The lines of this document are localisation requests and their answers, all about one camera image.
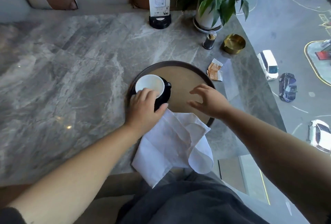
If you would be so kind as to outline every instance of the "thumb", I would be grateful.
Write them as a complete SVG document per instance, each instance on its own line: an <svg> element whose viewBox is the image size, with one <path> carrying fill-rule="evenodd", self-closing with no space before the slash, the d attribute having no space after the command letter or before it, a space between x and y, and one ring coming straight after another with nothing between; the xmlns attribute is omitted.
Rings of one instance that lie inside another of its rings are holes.
<svg viewBox="0 0 331 224"><path fill-rule="evenodd" d="M168 108L168 103L164 103L160 106L159 109L157 109L157 111L155 112L157 115L159 115L160 117L163 116L163 114L165 113L166 109Z"/></svg>
<svg viewBox="0 0 331 224"><path fill-rule="evenodd" d="M187 101L187 103L192 106L195 109L198 109L199 111L202 110L202 104L193 100Z"/></svg>

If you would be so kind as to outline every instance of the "white flower pot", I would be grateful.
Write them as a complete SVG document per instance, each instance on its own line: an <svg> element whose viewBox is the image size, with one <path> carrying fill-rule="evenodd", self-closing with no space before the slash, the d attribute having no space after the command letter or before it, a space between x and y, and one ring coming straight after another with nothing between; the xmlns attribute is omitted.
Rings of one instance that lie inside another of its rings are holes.
<svg viewBox="0 0 331 224"><path fill-rule="evenodd" d="M212 29L222 25L221 19L218 17L218 20L217 20L216 24L212 27L214 16L213 16L213 12L209 13L210 8L211 7L209 6L205 10L205 12L202 14L202 16L200 16L200 14L199 14L199 4L198 4L197 5L197 10L196 10L196 13L195 13L196 21L198 22L199 26L202 29L205 29L205 30L212 30Z"/></svg>

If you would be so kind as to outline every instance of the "coffee cup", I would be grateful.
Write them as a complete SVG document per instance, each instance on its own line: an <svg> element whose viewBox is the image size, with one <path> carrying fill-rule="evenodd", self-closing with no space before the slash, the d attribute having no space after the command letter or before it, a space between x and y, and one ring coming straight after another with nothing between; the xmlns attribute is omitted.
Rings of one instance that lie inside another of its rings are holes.
<svg viewBox="0 0 331 224"><path fill-rule="evenodd" d="M166 86L170 86L169 82L164 82L162 78L154 74L147 74L139 78L135 85L135 92L138 93L140 90L144 88L149 88L158 93L157 98L160 97Z"/></svg>

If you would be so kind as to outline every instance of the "round tray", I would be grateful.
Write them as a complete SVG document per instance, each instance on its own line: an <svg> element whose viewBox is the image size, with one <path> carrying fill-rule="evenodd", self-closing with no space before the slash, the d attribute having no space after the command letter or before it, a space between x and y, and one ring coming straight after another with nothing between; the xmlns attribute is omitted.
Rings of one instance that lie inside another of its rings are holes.
<svg viewBox="0 0 331 224"><path fill-rule="evenodd" d="M139 78L147 74L158 75L171 83L171 97L168 108L174 113L194 113L207 126L211 126L214 118L211 118L204 113L189 106L187 100L195 100L202 102L202 98L197 94L190 94L194 87L199 84L207 84L215 88L209 77L199 68L182 61L170 60L153 64L143 70L136 76L130 85L127 93L126 106L130 104L131 96L134 94L134 86Z"/></svg>

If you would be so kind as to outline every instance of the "black car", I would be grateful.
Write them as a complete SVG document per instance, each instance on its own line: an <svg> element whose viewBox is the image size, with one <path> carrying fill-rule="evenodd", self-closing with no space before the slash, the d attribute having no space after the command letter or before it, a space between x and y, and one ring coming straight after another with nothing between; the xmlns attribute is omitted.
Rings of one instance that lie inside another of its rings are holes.
<svg viewBox="0 0 331 224"><path fill-rule="evenodd" d="M279 97L280 99L291 102L295 100L297 92L296 79L291 73L283 73L279 78Z"/></svg>

